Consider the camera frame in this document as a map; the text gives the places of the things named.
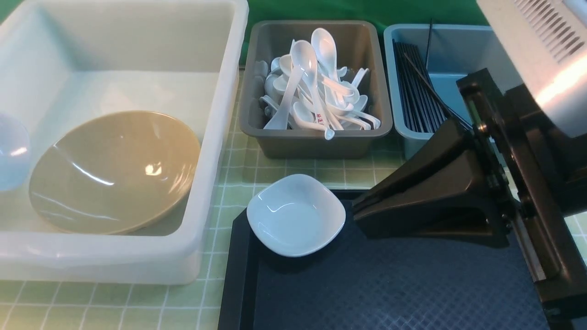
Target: small square white dish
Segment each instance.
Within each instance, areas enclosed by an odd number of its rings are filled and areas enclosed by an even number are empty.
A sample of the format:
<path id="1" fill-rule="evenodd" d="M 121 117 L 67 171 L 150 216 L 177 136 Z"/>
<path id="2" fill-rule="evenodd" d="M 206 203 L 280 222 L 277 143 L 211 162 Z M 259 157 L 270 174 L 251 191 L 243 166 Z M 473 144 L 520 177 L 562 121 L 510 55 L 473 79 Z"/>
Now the small square white dish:
<path id="1" fill-rule="evenodd" d="M 345 208 L 322 183 L 304 174 L 285 177 L 247 207 L 253 233 L 271 251 L 303 257 L 328 245 L 345 225 Z"/>

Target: textured tray surface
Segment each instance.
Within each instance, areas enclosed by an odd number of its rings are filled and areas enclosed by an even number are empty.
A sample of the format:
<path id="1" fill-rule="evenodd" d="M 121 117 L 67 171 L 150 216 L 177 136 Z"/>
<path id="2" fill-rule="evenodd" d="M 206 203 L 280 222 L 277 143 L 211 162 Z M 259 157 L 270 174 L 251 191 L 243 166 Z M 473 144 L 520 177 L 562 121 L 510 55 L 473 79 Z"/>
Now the textured tray surface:
<path id="1" fill-rule="evenodd" d="M 369 241 L 352 220 L 306 258 L 280 257 L 257 242 L 254 329 L 548 329 L 511 242 L 493 250 L 421 238 Z"/>

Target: vent slot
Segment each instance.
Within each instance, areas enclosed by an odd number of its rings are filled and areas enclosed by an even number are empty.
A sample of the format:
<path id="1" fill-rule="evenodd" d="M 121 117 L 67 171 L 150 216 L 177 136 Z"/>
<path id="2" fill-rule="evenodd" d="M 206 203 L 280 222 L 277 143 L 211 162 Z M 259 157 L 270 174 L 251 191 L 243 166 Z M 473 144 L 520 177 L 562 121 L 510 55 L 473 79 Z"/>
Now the vent slot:
<path id="1" fill-rule="evenodd" d="M 551 0 L 514 0 L 514 4 L 558 63 L 585 46 Z"/>

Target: black tray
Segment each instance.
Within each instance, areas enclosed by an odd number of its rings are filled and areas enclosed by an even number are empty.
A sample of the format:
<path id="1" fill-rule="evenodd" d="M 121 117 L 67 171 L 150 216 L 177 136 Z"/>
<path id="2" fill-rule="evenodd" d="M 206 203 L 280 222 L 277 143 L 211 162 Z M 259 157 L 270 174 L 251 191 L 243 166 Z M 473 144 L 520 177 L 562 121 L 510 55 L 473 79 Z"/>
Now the black tray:
<path id="1" fill-rule="evenodd" d="M 285 258 L 246 211 L 233 223 L 219 330 L 546 330 L 514 237 L 505 249 L 431 238 L 367 240 L 347 209 L 324 249 Z"/>

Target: gray plastic bin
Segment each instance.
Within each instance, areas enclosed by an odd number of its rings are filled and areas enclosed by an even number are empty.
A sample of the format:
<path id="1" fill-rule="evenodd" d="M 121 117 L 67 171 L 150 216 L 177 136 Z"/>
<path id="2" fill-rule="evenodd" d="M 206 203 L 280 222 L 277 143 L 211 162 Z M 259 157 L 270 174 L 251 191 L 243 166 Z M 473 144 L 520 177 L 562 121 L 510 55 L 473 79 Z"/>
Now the gray plastic bin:
<path id="1" fill-rule="evenodd" d="M 267 123 L 259 98 L 264 95 L 264 80 L 255 76 L 255 63 L 271 60 L 289 52 L 292 40 L 309 41 L 316 28 L 332 34 L 338 52 L 338 66 L 354 73 L 369 68 L 359 91 L 369 97 L 366 112 L 381 120 L 381 127 L 368 131 L 336 131 L 326 141 L 324 133 L 314 130 L 264 130 Z M 251 32 L 251 43 L 242 82 L 239 103 L 241 130 L 259 142 L 268 158 L 284 159 L 357 159 L 365 156 L 371 142 L 391 131 L 393 119 L 382 53 L 375 27 L 363 21 L 265 21 Z"/>
<path id="2" fill-rule="evenodd" d="M 417 45 L 426 55 L 428 24 L 398 24 L 385 29 L 383 39 L 387 73 L 396 130 L 403 137 L 404 154 L 411 158 L 431 138 L 431 133 L 406 127 L 393 51 L 393 40 Z M 430 42 L 428 71 L 440 98 L 471 122 L 456 81 L 469 73 L 487 68 L 502 92 L 522 83 L 518 72 L 489 26 L 434 25 Z"/>

